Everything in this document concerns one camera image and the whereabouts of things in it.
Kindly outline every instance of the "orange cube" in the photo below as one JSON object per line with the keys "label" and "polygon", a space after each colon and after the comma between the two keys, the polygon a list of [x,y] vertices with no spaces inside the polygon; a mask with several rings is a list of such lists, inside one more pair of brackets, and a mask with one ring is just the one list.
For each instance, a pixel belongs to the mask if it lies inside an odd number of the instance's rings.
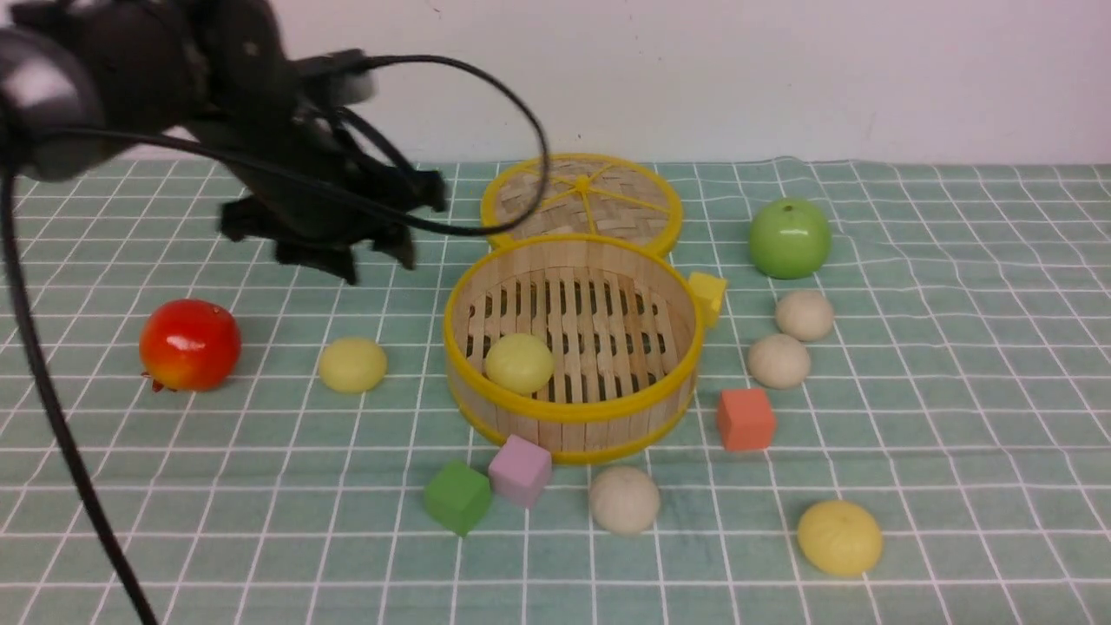
{"label": "orange cube", "polygon": [[763,389],[733,389],[721,392],[718,402],[718,432],[727,452],[767,450],[775,435],[775,414]]}

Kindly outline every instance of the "yellow rim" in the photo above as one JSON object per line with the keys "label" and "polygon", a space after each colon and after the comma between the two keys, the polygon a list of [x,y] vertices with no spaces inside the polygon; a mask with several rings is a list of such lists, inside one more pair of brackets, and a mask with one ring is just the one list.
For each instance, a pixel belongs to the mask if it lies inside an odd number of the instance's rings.
{"label": "yellow rim", "polygon": [[[474,429],[474,432],[479,433],[482,438],[486,438],[491,444],[501,447],[506,444],[507,436],[498,434],[496,431],[490,430],[482,420],[478,419],[471,410],[462,403],[459,394],[456,392],[456,387],[452,384],[448,384],[448,390],[451,392],[451,396],[456,399],[456,403],[459,404],[459,412],[467,420],[467,423]],[[608,450],[602,450],[600,452],[552,452],[552,462],[561,465],[599,465],[602,463],[610,463],[625,456],[632,456],[633,454],[654,445],[661,441],[664,436],[671,434],[671,431],[679,425],[679,422],[683,420],[683,415],[690,409],[691,401],[694,400],[695,391],[691,389],[691,392],[687,394],[683,400],[682,405],[679,406],[679,411],[671,415],[668,421],[659,427],[655,432],[649,433],[648,436],[638,438],[624,445],[619,445],[617,447],[610,447]]]}
{"label": "yellow rim", "polygon": [[[591,181],[593,181],[593,178],[598,177],[598,174],[600,174],[602,171],[605,171],[607,169],[610,169],[612,167],[623,167],[627,169],[631,169],[637,173],[643,175],[644,178],[651,180],[660,189],[660,191],[663,192],[663,196],[667,198],[665,205],[648,204],[643,200],[639,200],[637,198],[620,195],[617,193],[602,191],[593,188],[591,188],[590,191],[598,194],[604,194],[609,196],[623,199],[631,203],[648,205],[650,208],[658,209],[661,212],[668,213],[668,224],[663,226],[663,230],[661,230],[660,233],[654,239],[652,239],[651,242],[642,246],[638,245],[637,249],[645,253],[663,258],[668,253],[670,253],[671,250],[675,246],[675,243],[679,242],[679,234],[682,230],[682,224],[683,224],[683,214],[682,214],[683,202],[679,198],[679,193],[677,193],[675,190],[671,187],[671,183],[664,180],[663,177],[661,177],[659,173],[639,163],[632,162],[630,160],[624,160],[605,154],[594,154],[587,152],[569,152],[569,153],[552,154],[551,162],[553,167],[560,160],[597,160],[603,162],[604,164],[590,177]],[[493,181],[490,182],[490,184],[487,187],[486,192],[482,194],[482,203],[480,204],[480,216],[482,225],[490,226],[490,225],[497,225],[499,223],[498,193],[501,192],[501,187],[506,183],[506,181],[512,178],[513,175],[517,175],[524,171],[529,171],[536,173],[537,175],[540,175],[539,164],[540,164],[540,159],[532,159],[524,162],[519,162],[513,167],[510,167],[509,169],[502,171],[500,174],[498,174],[497,178],[493,179]],[[559,178],[559,175],[554,174],[552,175],[552,180],[559,180],[568,184],[574,184],[574,180],[561,179]],[[562,193],[546,199],[540,204],[538,212],[543,210],[544,205],[547,205],[548,203],[561,199],[569,193],[575,193],[575,192],[580,191],[572,189],[570,191],[564,191]],[[584,199],[583,205],[587,206],[587,220],[590,224],[591,233],[597,233],[598,230],[594,226],[594,220],[590,213],[590,202],[585,201],[585,198],[583,199]],[[494,249],[502,248],[504,245],[517,242],[517,240],[513,239],[513,236],[509,232],[502,232],[500,234],[490,234],[488,239],[490,241],[490,246]]]}
{"label": "yellow rim", "polygon": [[[490,382],[489,379],[476,371],[474,367],[467,362],[467,357],[463,356],[463,352],[456,342],[456,337],[451,332],[454,317],[453,311],[456,309],[457,300],[459,299],[459,292],[462,290],[463,285],[466,285],[471,276],[473,276],[474,273],[488,262],[493,262],[500,256],[506,255],[518,248],[551,241],[593,241],[620,246],[651,259],[652,262],[659,264],[664,271],[682,284],[683,291],[687,293],[687,296],[690,298],[691,306],[694,309],[694,331],[691,336],[690,350],[687,351],[687,354],[679,362],[679,365],[677,365],[670,374],[658,380],[655,384],[649,386],[648,389],[624,397],[605,400],[603,402],[593,402],[590,404],[556,404],[553,402],[541,402],[540,400],[524,397],[506,391],[504,389]],[[522,241],[513,241],[510,244],[493,250],[471,265],[471,268],[462,274],[456,286],[451,289],[451,294],[448,295],[448,304],[443,311],[443,346],[444,351],[448,353],[448,363],[450,366],[459,373],[467,386],[477,391],[479,395],[484,397],[487,401],[501,406],[507,411],[519,415],[528,415],[537,421],[558,424],[579,424],[624,417],[634,412],[643,411],[653,406],[674,393],[680,385],[682,385],[683,382],[694,373],[695,367],[698,366],[698,361],[702,353],[702,342],[704,341],[705,334],[704,324],[705,312],[702,310],[702,305],[695,296],[694,291],[691,290],[690,284],[678,271],[675,271],[672,265],[668,264],[659,256],[648,254],[641,250],[641,248],[630,242],[610,236],[582,233],[541,234]]]}

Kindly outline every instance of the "toy block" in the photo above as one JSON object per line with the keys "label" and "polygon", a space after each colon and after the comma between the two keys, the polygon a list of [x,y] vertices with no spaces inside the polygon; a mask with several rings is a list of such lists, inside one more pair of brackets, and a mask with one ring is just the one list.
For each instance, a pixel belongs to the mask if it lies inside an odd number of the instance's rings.
{"label": "toy block", "polygon": [[474,530],[492,500],[490,480],[462,461],[446,464],[424,488],[429,516],[459,537]]}
{"label": "toy block", "polygon": [[729,282],[717,275],[693,271],[690,278],[687,279],[687,283],[690,284],[691,290],[694,291],[694,295],[702,302],[702,308],[705,309],[707,327],[712,329],[718,325],[718,317],[721,315],[721,302],[725,299],[725,288],[729,285]]}
{"label": "toy block", "polygon": [[775,413],[763,389],[722,391],[718,432],[727,452],[767,450],[775,435]]}
{"label": "toy block", "polygon": [[552,455],[512,434],[493,457],[487,474],[496,494],[522,508],[531,508],[552,478]]}

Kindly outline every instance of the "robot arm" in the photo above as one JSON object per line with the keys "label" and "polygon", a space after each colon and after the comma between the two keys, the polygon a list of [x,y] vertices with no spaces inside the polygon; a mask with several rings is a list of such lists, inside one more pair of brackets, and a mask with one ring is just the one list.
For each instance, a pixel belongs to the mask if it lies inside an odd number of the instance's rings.
{"label": "robot arm", "polygon": [[[24,173],[80,175],[133,143],[66,138],[59,125],[159,134],[253,157],[406,212],[447,210],[437,171],[418,171],[341,107],[371,95],[371,59],[344,50],[287,58],[267,0],[23,0],[0,30],[0,137],[29,145]],[[394,163],[358,149],[354,122]],[[221,206],[220,232],[273,241],[274,258],[356,283],[352,245],[369,241],[416,265],[407,225],[321,196],[286,178],[229,164],[250,194]]]}
{"label": "robot arm", "polygon": [[[351,246],[370,241],[406,268],[416,264],[409,225],[446,234],[506,232],[539,208],[551,167],[540,122],[490,74],[443,57],[374,57],[346,50],[290,60],[267,0],[22,0],[0,28],[0,248],[12,317],[47,421],[101,546],[143,625],[157,625],[66,423],[34,329],[19,262],[17,173],[67,180],[138,144],[223,161],[249,195],[224,204],[231,240],[270,239],[279,262],[358,279]],[[540,143],[540,182],[510,221],[464,228],[419,219],[443,211],[444,183],[417,171],[346,104],[370,97],[368,73],[431,62],[481,78],[513,101]],[[349,124],[392,161],[363,153]],[[198,141],[159,137],[184,128]]]}

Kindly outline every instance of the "pink cube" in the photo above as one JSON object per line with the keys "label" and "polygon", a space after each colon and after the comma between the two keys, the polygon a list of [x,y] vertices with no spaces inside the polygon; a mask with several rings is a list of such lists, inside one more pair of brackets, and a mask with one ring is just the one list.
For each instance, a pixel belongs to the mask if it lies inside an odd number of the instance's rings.
{"label": "pink cube", "polygon": [[494,493],[531,508],[552,477],[552,455],[513,434],[498,451],[487,474]]}

